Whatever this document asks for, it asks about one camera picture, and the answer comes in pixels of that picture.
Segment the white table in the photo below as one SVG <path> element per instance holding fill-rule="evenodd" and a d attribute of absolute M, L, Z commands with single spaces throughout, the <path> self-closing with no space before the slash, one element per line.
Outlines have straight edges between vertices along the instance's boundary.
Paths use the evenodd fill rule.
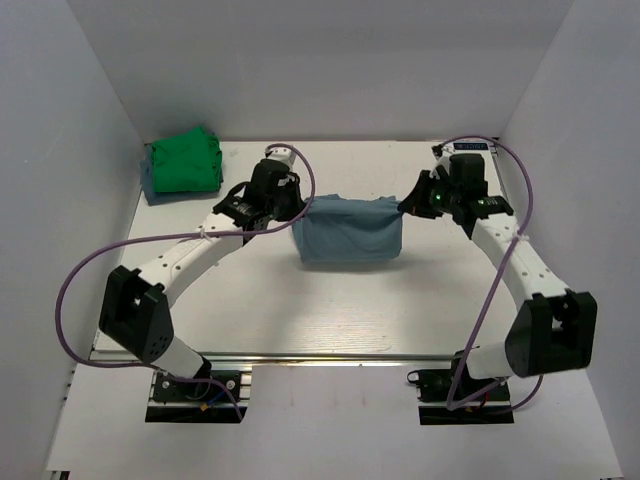
<path fill-rule="evenodd" d="M 317 194 L 403 199 L 421 169 L 435 163 L 432 142 L 295 142 L 311 162 Z M 141 196 L 130 237 L 193 231 L 212 206 L 250 178 L 266 142 L 228 142 L 224 188 L 217 199 L 149 207 Z M 500 187 L 485 152 L 491 194 Z M 303 195 L 308 177 L 300 161 Z M 451 355 L 463 348 L 495 275 L 484 254 L 451 219 L 404 217 L 403 250 L 383 265 L 307 268 L 290 229 L 255 238 L 225 258 L 180 297 L 172 309 L 176 334 L 201 352 Z M 125 250 L 136 267 L 169 248 Z M 478 342 L 505 337 L 515 306 L 501 286 Z M 96 350 L 121 347 L 99 335 Z"/>
<path fill-rule="evenodd" d="M 404 197 L 419 171 L 433 165 L 430 145 L 296 142 L 312 162 L 318 194 L 365 199 Z M 223 144 L 222 194 L 249 178 L 264 146 Z M 497 194 L 496 171 L 485 158 L 490 193 Z M 296 170 L 308 188 L 302 166 Z M 191 231 L 214 203 L 150 208 L 141 198 L 130 236 Z M 495 272 L 450 220 L 404 221 L 403 252 L 382 267 L 307 269 L 290 232 L 256 238 L 183 294 L 172 310 L 176 333 L 202 352 L 448 356 L 462 348 Z M 128 248 L 123 264 L 135 267 L 167 247 Z M 479 342 L 503 339 L 514 315 L 501 286 Z M 102 335 L 92 356 L 127 358 Z M 147 424 L 150 371 L 78 367 L 47 468 L 71 470 L 74 480 L 620 475 L 584 371 L 548 376 L 514 425 L 427 427 L 418 424 L 416 393 L 405 385 L 407 362 L 296 362 L 254 369 L 241 425 Z M 426 362 L 441 368 L 437 363 Z M 513 399 L 533 382 L 511 380 Z"/>

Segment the wire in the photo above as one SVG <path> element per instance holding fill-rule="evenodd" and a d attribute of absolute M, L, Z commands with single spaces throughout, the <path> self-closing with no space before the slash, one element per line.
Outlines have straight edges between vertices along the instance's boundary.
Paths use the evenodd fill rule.
<path fill-rule="evenodd" d="M 216 395 L 215 397 L 213 397 L 211 400 L 209 400 L 208 402 L 205 402 L 202 407 L 200 407 L 202 410 L 206 410 L 207 408 L 211 408 L 212 405 L 214 403 L 216 403 L 218 400 L 220 400 L 220 397 L 222 397 L 222 395 L 224 395 L 224 392 L 220 392 L 218 393 L 218 395 Z"/>
<path fill-rule="evenodd" d="M 417 376 L 417 378 L 415 380 L 411 380 L 409 377 L 414 374 Z M 419 370 L 411 370 L 409 373 L 407 373 L 407 383 L 410 383 L 411 385 L 418 385 L 420 383 Z"/>
<path fill-rule="evenodd" d="M 487 402 L 489 401 L 489 392 L 486 392 L 484 394 L 484 397 L 482 399 L 482 402 L 480 402 L 480 405 L 478 405 L 477 407 L 468 407 L 467 411 L 469 412 L 477 412 L 478 410 L 480 410 L 482 407 L 484 407 Z"/>
<path fill-rule="evenodd" d="M 529 403 L 533 397 L 536 396 L 536 393 L 538 393 L 538 390 L 540 390 L 540 387 L 542 386 L 542 379 L 543 378 L 544 378 L 544 375 L 540 375 L 538 377 L 538 381 L 536 382 L 536 386 L 533 387 L 533 390 L 531 390 L 531 393 L 529 395 L 527 395 L 525 397 L 525 399 L 522 400 L 520 403 L 516 403 L 515 405 L 512 405 L 512 406 L 507 407 L 507 408 L 503 408 L 502 410 L 493 410 L 491 412 L 487 412 L 487 414 L 488 415 L 504 415 L 505 413 L 511 413 L 514 410 L 517 410 L 518 408 L 523 407 L 524 405 Z"/>
<path fill-rule="evenodd" d="M 199 396 L 197 396 L 196 398 L 190 397 L 188 395 L 185 395 L 185 397 L 187 399 L 192 400 L 192 401 L 195 402 L 195 401 L 198 401 L 201 398 L 203 398 L 207 393 L 209 393 L 209 390 L 211 390 L 211 384 L 210 383 L 207 384 L 207 389 L 204 392 L 202 392 Z"/>
<path fill-rule="evenodd" d="M 476 341 L 476 338 L 478 337 L 478 333 L 480 332 L 480 328 L 482 327 L 482 324 L 483 324 L 483 322 L 485 320 L 485 317 L 487 316 L 487 312 L 489 311 L 489 306 L 491 305 L 491 302 L 493 301 L 493 297 L 495 296 L 496 291 L 498 290 L 498 286 L 500 285 L 500 280 L 502 280 L 502 276 L 504 275 L 504 271 L 507 268 L 507 264 L 509 263 L 509 259 L 511 258 L 511 255 L 513 254 L 513 251 L 515 250 L 516 245 L 517 245 L 518 241 L 520 240 L 520 235 L 522 235 L 524 233 L 524 231 L 526 230 L 527 226 L 529 225 L 529 222 L 531 220 L 531 214 L 533 213 L 533 186 L 531 185 L 531 178 L 529 177 L 529 174 L 527 173 L 527 169 L 525 168 L 524 163 L 522 163 L 522 160 L 520 160 L 520 157 L 518 157 L 518 155 L 513 150 L 511 150 L 509 147 L 507 147 L 506 145 L 501 144 L 499 141 L 497 141 L 497 140 L 495 140 L 495 139 L 493 139 L 491 137 L 486 137 L 484 135 L 462 135 L 462 136 L 459 136 L 459 137 L 451 138 L 451 139 L 447 140 L 446 142 L 441 143 L 439 146 L 440 147 L 444 147 L 445 145 L 447 145 L 449 143 L 452 143 L 452 142 L 455 142 L 456 140 L 471 139 L 471 138 L 481 138 L 482 140 L 485 140 L 487 142 L 491 142 L 496 147 L 502 148 L 509 155 L 511 155 L 513 160 L 518 164 L 518 167 L 520 168 L 520 171 L 522 172 L 522 176 L 524 177 L 524 181 L 525 181 L 525 184 L 527 186 L 528 204 L 527 204 L 527 210 L 526 210 L 524 219 L 522 220 L 522 223 L 521 223 L 520 227 L 518 228 L 518 231 L 516 232 L 516 235 L 511 240 L 511 243 L 509 244 L 509 247 L 507 248 L 507 251 L 505 252 L 504 257 L 502 257 L 502 261 L 500 262 L 500 265 L 498 266 L 498 270 L 496 271 L 496 276 L 494 277 L 493 282 L 491 283 L 491 287 L 489 288 L 489 292 L 487 293 L 487 297 L 485 298 L 485 301 L 484 301 L 484 303 L 482 305 L 482 308 L 480 309 L 480 313 L 478 314 L 478 319 L 476 320 L 476 323 L 473 326 L 473 329 L 471 330 L 471 335 L 469 335 L 469 339 L 467 340 L 467 344 L 466 344 L 466 346 L 464 348 L 464 351 L 462 353 L 462 357 L 460 359 L 460 363 L 458 364 L 458 368 L 456 369 L 455 374 L 453 376 L 453 381 L 451 382 L 451 388 L 449 388 L 449 392 L 447 393 L 447 409 L 448 410 L 456 410 L 456 409 L 458 409 L 460 407 L 463 407 L 467 402 L 469 402 L 471 400 L 474 400 L 475 398 L 479 397 L 483 393 L 488 392 L 489 390 L 497 387 L 498 385 L 500 385 L 501 383 L 503 383 L 505 381 L 505 379 L 495 380 L 494 382 L 490 383 L 489 385 L 486 385 L 485 387 L 481 388 L 477 392 L 472 393 L 471 395 L 468 395 L 467 397 L 463 398 L 462 400 L 454 401 L 454 399 L 453 399 L 454 394 L 455 394 L 456 390 L 458 389 L 458 385 L 460 384 L 460 379 L 462 378 L 462 372 L 464 371 L 464 367 L 467 364 L 467 360 L 469 358 L 469 353 L 471 352 L 471 349 L 473 348 L 473 344 Z"/>
<path fill-rule="evenodd" d="M 293 225 L 294 222 L 297 222 L 298 220 L 300 220 L 307 213 L 307 211 L 311 207 L 311 203 L 313 202 L 313 199 L 314 199 L 315 193 L 316 193 L 316 180 L 315 180 L 315 176 L 313 174 L 313 170 L 311 168 L 311 164 L 309 163 L 307 158 L 303 155 L 303 153 L 300 150 L 298 150 L 296 147 L 294 147 L 293 145 L 287 145 L 286 143 L 274 143 L 274 144 L 269 145 L 267 148 L 268 149 L 273 149 L 273 148 L 279 148 L 279 147 L 289 148 L 298 157 L 300 157 L 300 160 L 302 160 L 302 163 L 304 163 L 304 166 L 306 167 L 307 172 L 309 174 L 309 182 L 311 184 L 311 192 L 309 194 L 309 199 L 307 201 L 307 204 L 304 206 L 302 211 L 298 215 L 296 215 L 294 218 L 292 218 L 290 221 L 285 222 L 282 225 L 278 225 L 277 227 L 274 227 L 274 228 L 269 228 L 269 229 L 266 229 L 266 230 L 257 230 L 257 231 L 253 231 L 253 232 L 243 232 L 243 231 L 226 231 L 226 232 L 212 231 L 212 232 L 207 232 L 207 234 L 210 237 L 218 238 L 218 237 L 255 236 L 255 235 L 267 235 L 269 233 L 276 233 L 276 232 L 280 232 L 280 231 L 290 227 L 291 225 Z M 119 241 L 119 242 L 114 242 L 114 243 L 106 245 L 106 246 L 104 246 L 102 248 L 99 248 L 95 252 L 87 255 L 84 259 L 82 259 L 75 267 L 73 267 L 71 272 L 69 272 L 67 277 L 62 282 L 62 286 L 60 287 L 60 291 L 58 292 L 58 297 L 56 299 L 56 308 L 55 308 L 55 312 L 54 312 L 55 325 L 56 325 L 56 335 L 58 336 L 58 341 L 60 342 L 60 345 L 62 346 L 62 349 L 65 351 L 65 353 L 69 357 L 71 357 L 71 359 L 73 359 L 75 362 L 77 362 L 77 363 L 79 363 L 81 365 L 86 365 L 88 367 L 96 367 L 96 368 L 145 367 L 145 368 L 151 368 L 153 370 L 158 370 L 158 368 L 155 367 L 154 365 L 147 365 L 145 363 L 137 363 L 137 362 L 125 362 L 125 363 L 96 362 L 94 360 L 84 359 L 81 356 L 79 356 L 70 347 L 69 343 L 67 342 L 67 340 L 66 340 L 66 338 L 64 336 L 64 331 L 62 330 L 62 303 L 64 301 L 64 297 L 65 297 L 65 295 L 67 293 L 67 290 L 69 289 L 69 285 L 71 285 L 71 282 L 73 281 L 75 276 L 89 262 L 91 262 L 92 260 L 96 259 L 100 255 L 103 255 L 103 254 L 105 254 L 105 253 L 107 253 L 107 252 L 109 252 L 111 250 L 115 250 L 117 248 L 125 247 L 127 245 L 136 245 L 136 244 L 139 244 L 139 243 L 149 243 L 149 242 L 160 242 L 160 241 L 164 241 L 164 240 L 181 240 L 181 239 L 185 239 L 185 238 L 200 238 L 200 236 L 201 236 L 200 232 L 189 232 L 189 233 L 172 233 L 172 234 L 169 234 L 169 235 L 154 235 L 154 236 L 149 236 L 149 237 L 130 238 L 128 240 L 122 240 L 122 241 Z M 231 394 L 229 389 L 224 384 L 222 384 L 221 382 L 218 382 L 217 380 L 214 380 L 212 378 L 195 379 L 195 378 L 182 378 L 182 377 L 174 377 L 174 376 L 171 376 L 171 378 L 173 378 L 174 380 L 179 381 L 181 383 L 208 383 L 208 384 L 215 385 L 215 386 L 221 388 L 222 391 L 227 395 L 227 397 L 229 397 L 229 400 L 231 401 L 231 403 L 233 404 L 233 406 L 236 409 L 236 413 L 238 414 L 238 417 L 240 418 L 240 420 L 242 420 L 242 413 L 240 412 L 240 408 L 238 407 L 238 403 L 236 402 L 235 398 L 233 398 L 233 395 Z"/>

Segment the blue cloth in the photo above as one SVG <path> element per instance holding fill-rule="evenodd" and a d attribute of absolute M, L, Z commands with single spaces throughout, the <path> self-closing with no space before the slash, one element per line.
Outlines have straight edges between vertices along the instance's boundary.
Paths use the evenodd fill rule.
<path fill-rule="evenodd" d="M 151 160 L 151 145 L 147 145 L 144 150 L 144 159 L 140 162 L 140 185 L 151 206 L 162 205 L 170 202 L 179 202 L 194 198 L 207 198 L 217 196 L 217 192 L 177 192 L 177 193 L 156 193 L 153 189 L 153 161 Z M 220 172 L 220 183 L 222 183 L 222 172 Z"/>
<path fill-rule="evenodd" d="M 303 263 L 379 262 L 402 250 L 402 213 L 395 197 L 316 197 L 292 228 Z"/>

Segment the white enclosure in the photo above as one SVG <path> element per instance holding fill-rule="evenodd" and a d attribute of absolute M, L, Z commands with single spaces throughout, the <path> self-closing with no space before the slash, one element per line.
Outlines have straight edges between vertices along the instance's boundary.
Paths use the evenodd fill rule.
<path fill-rule="evenodd" d="M 60 283 L 127 236 L 143 143 L 198 124 L 222 140 L 502 137 L 533 178 L 533 245 L 598 300 L 589 378 L 640 478 L 640 2 L 5 0 L 0 26 L 3 478 L 39 478 L 53 437 L 72 366 Z M 83 354 L 117 260 L 66 302 Z"/>

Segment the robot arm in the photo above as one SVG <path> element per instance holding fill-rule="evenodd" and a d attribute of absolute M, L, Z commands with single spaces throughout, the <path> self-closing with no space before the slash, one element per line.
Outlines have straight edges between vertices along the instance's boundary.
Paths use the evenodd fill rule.
<path fill-rule="evenodd" d="M 517 233 L 513 209 L 489 196 L 484 159 L 479 154 L 446 155 L 434 171 L 422 171 L 399 210 L 423 218 L 450 214 L 498 268 Z M 503 342 L 471 351 L 465 376 L 476 380 L 528 377 L 585 368 L 591 360 L 597 305 L 589 293 L 575 293 L 521 238 L 504 271 L 518 314 Z M 454 360 L 453 370 L 457 367 Z"/>
<path fill-rule="evenodd" d="M 251 181 L 231 189 L 196 229 L 201 238 L 178 242 L 134 270 L 119 266 L 107 280 L 99 327 L 143 363 L 177 377 L 207 378 L 211 364 L 175 336 L 170 308 L 204 272 L 253 236 L 209 237 L 215 231 L 254 232 L 269 221 L 288 221 L 305 204 L 300 178 L 291 171 L 295 154 L 267 152 Z"/>

